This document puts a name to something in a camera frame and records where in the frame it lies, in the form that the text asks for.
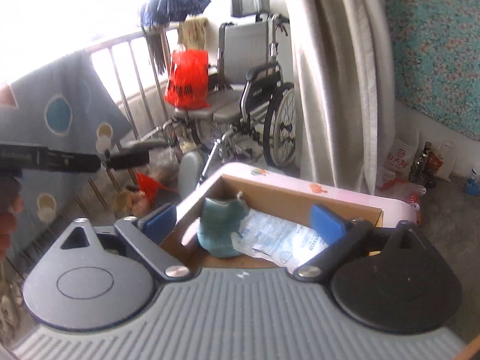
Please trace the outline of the person hand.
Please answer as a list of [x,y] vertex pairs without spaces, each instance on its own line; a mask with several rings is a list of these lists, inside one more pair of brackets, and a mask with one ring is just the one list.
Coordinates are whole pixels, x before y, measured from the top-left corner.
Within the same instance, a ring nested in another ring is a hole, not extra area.
[[1,177],[1,260],[11,247],[11,234],[18,226],[16,215],[24,209],[20,189],[20,183],[12,176]]

